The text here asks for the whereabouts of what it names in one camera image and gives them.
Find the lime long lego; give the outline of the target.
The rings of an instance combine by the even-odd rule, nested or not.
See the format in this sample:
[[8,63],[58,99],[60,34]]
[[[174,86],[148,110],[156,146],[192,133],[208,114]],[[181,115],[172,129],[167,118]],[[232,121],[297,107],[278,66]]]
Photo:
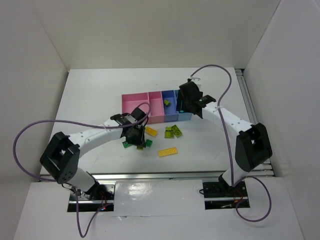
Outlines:
[[177,138],[179,138],[179,137],[181,137],[181,136],[183,135],[182,132],[181,132],[181,130],[178,128],[177,125],[173,125],[173,126],[171,127],[171,130],[172,130],[173,134],[174,134]]

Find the dark green long lego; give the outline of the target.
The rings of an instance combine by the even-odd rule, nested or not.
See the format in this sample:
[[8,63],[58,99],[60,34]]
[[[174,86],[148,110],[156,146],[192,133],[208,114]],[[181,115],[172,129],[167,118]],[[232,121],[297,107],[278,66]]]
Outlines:
[[127,141],[124,141],[122,145],[125,149],[131,146],[131,144],[129,144]]

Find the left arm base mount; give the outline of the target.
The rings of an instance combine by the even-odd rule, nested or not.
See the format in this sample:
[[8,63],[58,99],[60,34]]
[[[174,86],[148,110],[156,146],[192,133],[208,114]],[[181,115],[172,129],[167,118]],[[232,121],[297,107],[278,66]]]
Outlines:
[[66,189],[70,190],[67,212],[75,213],[76,212],[76,198],[78,199],[78,211],[93,213],[98,209],[101,212],[113,212],[114,211],[114,199],[115,199],[115,190],[116,183],[112,181],[100,183],[99,189],[93,196],[84,193],[80,189],[76,191],[72,190],[71,186],[67,186]]

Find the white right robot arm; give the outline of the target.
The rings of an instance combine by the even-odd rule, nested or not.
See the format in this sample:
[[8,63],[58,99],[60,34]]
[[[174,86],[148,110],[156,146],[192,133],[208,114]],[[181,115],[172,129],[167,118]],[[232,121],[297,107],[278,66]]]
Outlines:
[[221,97],[216,100],[204,95],[194,81],[179,86],[178,100],[182,101],[183,111],[208,120],[224,131],[230,168],[219,181],[227,188],[235,187],[273,155],[267,128],[262,123],[253,124],[234,115],[221,106]]

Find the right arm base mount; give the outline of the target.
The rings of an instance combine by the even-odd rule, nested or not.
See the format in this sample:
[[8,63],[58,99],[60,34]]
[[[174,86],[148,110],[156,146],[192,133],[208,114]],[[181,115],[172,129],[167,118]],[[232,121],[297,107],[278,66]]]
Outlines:
[[217,181],[205,181],[199,193],[204,197],[206,210],[224,210],[238,208],[250,208],[247,186],[244,181],[235,187],[228,187],[222,178]]

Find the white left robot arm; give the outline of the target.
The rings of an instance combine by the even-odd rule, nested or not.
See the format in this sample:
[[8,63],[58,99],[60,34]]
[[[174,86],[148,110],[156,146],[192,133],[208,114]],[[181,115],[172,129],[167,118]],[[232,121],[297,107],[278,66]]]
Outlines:
[[76,187],[89,199],[106,193],[106,188],[79,167],[80,158],[89,151],[121,138],[130,145],[145,147],[147,114],[136,107],[131,113],[116,114],[98,127],[66,135],[57,132],[40,158],[41,165],[59,185]]

